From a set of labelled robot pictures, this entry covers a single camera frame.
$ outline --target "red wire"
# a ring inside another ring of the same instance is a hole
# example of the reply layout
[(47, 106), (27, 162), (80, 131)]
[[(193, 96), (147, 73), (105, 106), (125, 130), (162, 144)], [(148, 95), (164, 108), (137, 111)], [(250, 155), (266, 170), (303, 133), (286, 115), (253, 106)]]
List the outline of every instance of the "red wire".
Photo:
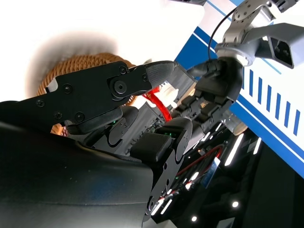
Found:
[(223, 150), (223, 145), (218, 145), (214, 148), (212, 148), (211, 150), (209, 150), (207, 153), (205, 153), (203, 156), (199, 157), (197, 160), (195, 160), (194, 162), (192, 162), (190, 165), (188, 165), (187, 167), (185, 167), (184, 169), (182, 169), (181, 171), (179, 171), (176, 176), (181, 175), (182, 173), (184, 173), (185, 171), (187, 171), (188, 169), (190, 169), (193, 165), (197, 164), (198, 162), (200, 162), (201, 160), (203, 160), (205, 157), (209, 156), (210, 154), (212, 154), (214, 151), (217, 151), (219, 149), (218, 154), (222, 153)]
[(143, 95), (143, 97), (147, 98), (149, 101), (153, 102), (154, 104), (156, 104), (156, 106), (158, 107), (158, 109), (161, 111), (163, 117), (165, 118), (165, 121), (169, 121), (172, 119), (168, 109), (163, 105), (163, 103), (158, 99), (157, 96), (155, 96), (154, 93), (159, 92), (159, 87), (147, 92), (146, 94)]

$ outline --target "black mechanical part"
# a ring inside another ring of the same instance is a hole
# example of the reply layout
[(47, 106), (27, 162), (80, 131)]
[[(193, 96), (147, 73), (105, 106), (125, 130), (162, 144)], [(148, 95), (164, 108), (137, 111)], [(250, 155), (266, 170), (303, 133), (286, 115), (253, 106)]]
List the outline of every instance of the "black mechanical part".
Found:
[(1, 227), (142, 227), (147, 165), (3, 122), (0, 134)]
[[(0, 119), (47, 133), (53, 125), (65, 122), (66, 125), (74, 125), (74, 134), (85, 134), (105, 125), (101, 115), (124, 105), (131, 95), (145, 93), (156, 86), (156, 83), (164, 82), (170, 76), (173, 65), (170, 61), (156, 62), (137, 66), (129, 73), (127, 71), (121, 75), (121, 67), (127, 69), (127, 65), (124, 62), (114, 62), (58, 76), (50, 83), (50, 92), (47, 94), (15, 103), (0, 103), (4, 110), (0, 113)], [(144, 74), (149, 81), (142, 80)], [(114, 91), (113, 84), (118, 80), (127, 86), (123, 95)], [(73, 92), (69, 95), (66, 94), (69, 89), (65, 89), (67, 84), (73, 85)], [(41, 102), (37, 103), (37, 99), (44, 102), (43, 108)], [(55, 112), (60, 112), (62, 116), (54, 116)], [(81, 115), (78, 119), (76, 114), (79, 112), (84, 114), (84, 118)], [(93, 124), (93, 129), (90, 129), (92, 124), (83, 126), (92, 120), (99, 124)]]
[(162, 191), (167, 191), (173, 183), (183, 162), (183, 153), (191, 138), (191, 132), (191, 120), (175, 118), (157, 129), (154, 134), (146, 133), (131, 148), (130, 155), (141, 159), (153, 171), (152, 191), (144, 221), (151, 216), (151, 204), (155, 204)]

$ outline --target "black surface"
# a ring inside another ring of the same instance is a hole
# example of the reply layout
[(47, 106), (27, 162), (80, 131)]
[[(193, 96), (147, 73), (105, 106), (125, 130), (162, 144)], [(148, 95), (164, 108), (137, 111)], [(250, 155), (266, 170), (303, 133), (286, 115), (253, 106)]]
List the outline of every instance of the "black surface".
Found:
[(0, 227), (140, 228), (152, 171), (0, 122)]

